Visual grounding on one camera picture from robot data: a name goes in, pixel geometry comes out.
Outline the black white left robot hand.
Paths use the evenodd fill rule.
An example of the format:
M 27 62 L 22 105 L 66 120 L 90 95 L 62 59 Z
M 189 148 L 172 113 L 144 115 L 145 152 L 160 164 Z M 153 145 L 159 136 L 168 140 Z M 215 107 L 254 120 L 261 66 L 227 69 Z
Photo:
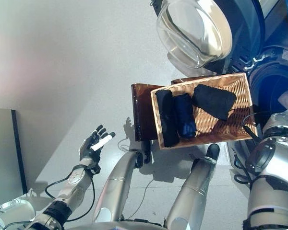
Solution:
M 90 161 L 87 168 L 93 174 L 100 172 L 99 161 L 102 148 L 115 137 L 115 132 L 108 133 L 103 125 L 99 125 L 92 134 L 87 137 L 79 148 L 80 163 Z

